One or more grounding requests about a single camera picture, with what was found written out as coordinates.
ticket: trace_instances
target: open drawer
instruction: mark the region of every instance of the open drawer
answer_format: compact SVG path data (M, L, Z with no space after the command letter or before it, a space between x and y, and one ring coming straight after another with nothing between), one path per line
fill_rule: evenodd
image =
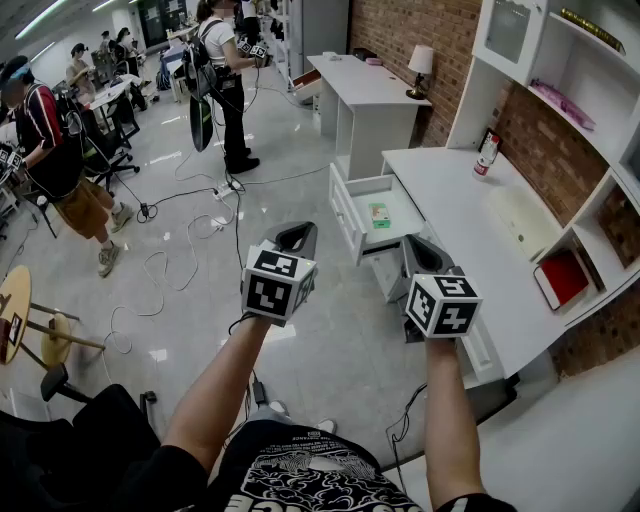
M424 219L395 175L344 182L331 164L329 202L356 265L362 258L400 247L403 236L419 233ZM389 228L375 229L369 205L383 203Z

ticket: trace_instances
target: red brick wall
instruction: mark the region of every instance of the red brick wall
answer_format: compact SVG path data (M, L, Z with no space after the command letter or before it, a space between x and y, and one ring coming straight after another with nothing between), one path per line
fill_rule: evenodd
M444 146L471 64L482 1L353 2L351 48L364 46L376 52L408 83L415 78L407 68L415 45L436 50L427 93L433 109L418 114L413 143ZM566 225L606 172L606 162L553 110L516 84L506 84L493 125L504 138L505 156ZM612 243L620 239L621 226L635 226L636 231L640 226L633 208L624 210L624 219L623 210L612 216L616 223L603 226ZM627 260L637 257L637 236L624 238L626 245L621 243L618 252ZM554 344L551 353L559 375L576 375L605 364L640 344L639 292L637 283Z
M481 0L354 0L351 48L364 46L385 67L411 83L407 66L416 44L435 50L427 97L433 110L421 113L424 146L444 146L458 110L471 64Z

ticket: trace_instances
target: round wooden table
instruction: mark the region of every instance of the round wooden table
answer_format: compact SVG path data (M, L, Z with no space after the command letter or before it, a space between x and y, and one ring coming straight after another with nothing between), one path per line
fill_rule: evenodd
M47 327L30 321L29 311L31 308L54 315L52 324ZM31 273L24 265L14 268L0 286L0 318L11 323L14 315L20 317L22 323L15 337L15 343L7 340L6 350L0 351L0 364L9 364L18 349L22 349L45 370L55 364L63 363L67 359L71 343L104 350L104 346L98 343L70 335L68 319L80 321L77 316L31 302ZM27 327L43 333L42 356L44 361L22 343Z

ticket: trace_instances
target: glossy tile floor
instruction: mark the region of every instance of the glossy tile floor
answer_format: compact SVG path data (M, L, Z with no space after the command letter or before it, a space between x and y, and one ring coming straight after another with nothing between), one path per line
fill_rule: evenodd
M247 102L255 94L255 73L251 70L245 75ZM260 85L284 87L272 69L261 72ZM188 104L174 103L170 92L160 94L158 104L138 114L142 130L132 139L134 162L142 171L122 174L127 186L148 203L213 186L223 176L222 151L214 146L215 134L205 152L191 154ZM245 116L245 132L248 145L262 159L257 170L241 176L245 182L293 176L326 166L332 159L334 142L318 134L311 112L290 105L278 92L259 91ZM177 182L174 173L182 162L177 173L180 180L198 173L208 177ZM136 205L122 185L116 182L114 189L117 199ZM330 209L328 189L329 170L324 169L288 181L247 186L242 197L239 237L243 259L249 245L258 242L271 226L310 220L319 228L316 291L285 331L290 336L274 335L265 343L256 372L269 398L283 400L295 420L313 424L325 417L335 418L340 435L369 449L383 465L389 464L392 452L385 428L400 417L413 391L425 380L424 347L404 343L398 310L384 303L373 271L366 264L354 267ZM228 196L228 202L235 208L237 199ZM134 397L150 389L158 394L153 422L160 436L180 398L228 337L229 324L241 314L233 227L200 239L211 232L210 220L192 226L197 273L184 291L175 291L163 279L163 255L154 256L148 264L159 288L143 270L151 254L165 251L167 281L174 287L184 285L196 266L187 226L201 214L228 218L230 213L211 192L201 192L163 202L148 224L130 222L114 236L126 250L113 273L103 280L97 275L95 240L86 241L73 233L50 208L58 239L41 222L12 265L30 268L35 302L79 315L82 324L74 325L73 333L99 342L109 333L114 307L157 311L161 289L164 308L159 315L137 317L120 310L115 316L114 328L129 338L131 352L120 354L111 341L105 352L114 382L123 384ZM26 210L13 216L7 230L9 241L0 243L0 271L6 271L31 225ZM32 315L46 321L46 315ZM34 332L27 333L25 342L39 351ZM127 345L121 337L118 342ZM74 346L67 366L71 382L86 394L96 394L109 383L95 350ZM42 375L25 354L18 354L9 366L0 368L0 406L9 408L9 388L38 396ZM71 418L79 406L56 397L49 409L54 418ZM420 398L409 436L400 446L401 457L422 450L422 411Z

